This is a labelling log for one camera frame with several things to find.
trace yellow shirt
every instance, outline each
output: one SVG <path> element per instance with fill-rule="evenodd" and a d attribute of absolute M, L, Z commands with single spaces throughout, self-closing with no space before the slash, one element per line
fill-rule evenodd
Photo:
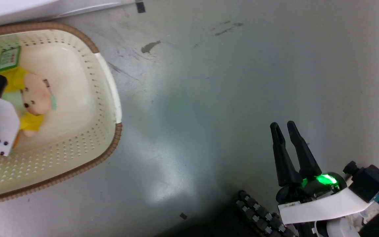
<path fill-rule="evenodd" d="M 28 73 L 21 66 L 0 72 L 1 75 L 7 78 L 7 86 L 4 92 L 24 90 L 24 76 Z"/>
<path fill-rule="evenodd" d="M 32 130 L 39 131 L 39 127 L 43 122 L 43 115 L 33 115 L 29 112 L 26 112 L 20 118 L 20 130 Z"/>

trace white cable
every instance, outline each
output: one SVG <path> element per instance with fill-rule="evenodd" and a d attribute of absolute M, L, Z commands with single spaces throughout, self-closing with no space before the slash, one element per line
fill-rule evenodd
<path fill-rule="evenodd" d="M 318 237 L 324 237 L 322 236 L 319 232 L 318 232 L 318 229 L 317 229 L 317 221 L 314 222 L 314 228 L 316 229 L 316 234 Z"/>

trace toy face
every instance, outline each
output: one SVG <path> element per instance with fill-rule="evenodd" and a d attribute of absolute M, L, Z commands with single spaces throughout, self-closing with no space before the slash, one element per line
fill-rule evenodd
<path fill-rule="evenodd" d="M 42 79 L 34 74 L 24 77 L 24 90 L 21 90 L 24 107 L 33 115 L 45 114 L 51 109 L 51 93 Z"/>

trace green tag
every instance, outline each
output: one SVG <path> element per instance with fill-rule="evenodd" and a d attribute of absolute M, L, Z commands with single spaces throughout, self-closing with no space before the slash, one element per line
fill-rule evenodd
<path fill-rule="evenodd" d="M 17 67 L 20 52 L 20 47 L 3 51 L 0 56 L 0 72 Z"/>

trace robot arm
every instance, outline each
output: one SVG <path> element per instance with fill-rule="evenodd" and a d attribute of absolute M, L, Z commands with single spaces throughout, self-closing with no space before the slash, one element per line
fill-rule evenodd
<path fill-rule="evenodd" d="M 280 216 L 284 224 L 294 225 L 300 237 L 317 236 L 316 221 L 361 212 L 379 197 L 379 169 L 374 165 L 367 168 L 358 168 L 354 162 L 346 165 L 343 173 L 352 175 L 353 181 L 349 187 L 343 177 L 336 173 L 322 174 L 295 123 L 289 121 L 289 135 L 300 165 L 297 172 L 286 151 L 280 127 L 272 123 L 270 128 L 281 187 L 276 195 Z"/>

